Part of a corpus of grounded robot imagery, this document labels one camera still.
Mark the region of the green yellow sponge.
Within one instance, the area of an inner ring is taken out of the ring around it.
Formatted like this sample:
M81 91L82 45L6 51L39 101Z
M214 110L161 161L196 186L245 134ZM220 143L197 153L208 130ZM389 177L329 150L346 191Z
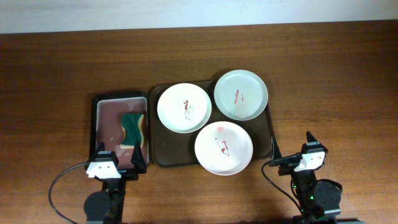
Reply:
M120 146L122 148L133 148L139 141L140 147L144 145L144 121L145 116L139 113L126 113L121 117L121 127L124 139Z

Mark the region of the white plate bottom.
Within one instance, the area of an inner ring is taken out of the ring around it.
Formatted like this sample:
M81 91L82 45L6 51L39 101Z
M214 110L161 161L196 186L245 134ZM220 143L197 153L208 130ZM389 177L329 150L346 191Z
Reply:
M254 146L239 125L218 121L205 126L196 137L195 155L200 165L216 175L234 175L250 163Z

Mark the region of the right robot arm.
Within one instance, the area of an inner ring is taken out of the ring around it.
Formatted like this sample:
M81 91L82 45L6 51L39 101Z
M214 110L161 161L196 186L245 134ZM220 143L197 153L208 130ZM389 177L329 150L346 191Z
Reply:
M289 175L292 195L278 187L261 172L265 179L286 195L298 208L300 215L294 216L294 223L361 223L358 219L337 219L341 213L340 202L343 187L330 179L316 178L315 171L325 164L328 149L308 131L307 142L300 152L282 156L277 142L271 139L271 158L264 165L278 167L280 176Z

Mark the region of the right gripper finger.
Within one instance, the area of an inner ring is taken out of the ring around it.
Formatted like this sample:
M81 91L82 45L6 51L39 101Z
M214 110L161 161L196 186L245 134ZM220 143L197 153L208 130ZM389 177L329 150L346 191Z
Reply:
M310 131L306 132L307 142L318 142L318 140L313 136Z
M271 160L280 159L282 158L282 154L280 149L277 145L277 141L274 137L271 137Z

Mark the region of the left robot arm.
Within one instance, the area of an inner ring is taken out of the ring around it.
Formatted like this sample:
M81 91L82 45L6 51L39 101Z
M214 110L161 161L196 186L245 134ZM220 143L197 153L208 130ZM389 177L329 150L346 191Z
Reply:
M114 151L106 151L100 143L85 166L89 178L102 183L100 191L90 194L84 203L87 223L121 223L123 217L126 183L139 180L139 174L147 172L147 165L136 141L131 164L132 169L118 169L118 157Z

